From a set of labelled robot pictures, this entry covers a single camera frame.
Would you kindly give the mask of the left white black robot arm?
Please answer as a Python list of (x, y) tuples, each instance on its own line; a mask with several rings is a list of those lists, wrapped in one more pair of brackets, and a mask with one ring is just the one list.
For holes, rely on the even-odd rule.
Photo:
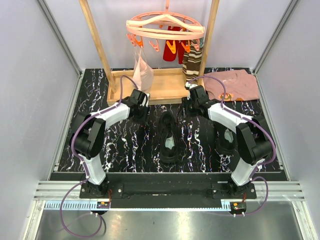
[(81, 112), (69, 140), (71, 151), (79, 158), (85, 172), (83, 186), (97, 198), (108, 193), (108, 179), (103, 170), (100, 152), (105, 141), (105, 130), (114, 124), (132, 119), (142, 124), (147, 120), (150, 94), (134, 89), (130, 96), (97, 112)]

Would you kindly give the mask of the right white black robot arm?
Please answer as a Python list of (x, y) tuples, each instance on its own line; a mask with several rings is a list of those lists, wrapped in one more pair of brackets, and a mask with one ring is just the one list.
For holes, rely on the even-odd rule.
[(210, 100), (201, 85), (186, 83), (185, 89), (188, 90), (188, 96), (182, 98), (185, 116), (201, 116), (220, 124), (222, 138), (226, 137), (226, 130), (233, 133), (240, 159), (224, 189), (230, 197), (239, 198), (253, 180), (258, 166), (276, 158), (276, 146), (267, 121), (261, 115), (251, 117), (232, 110), (223, 101)]

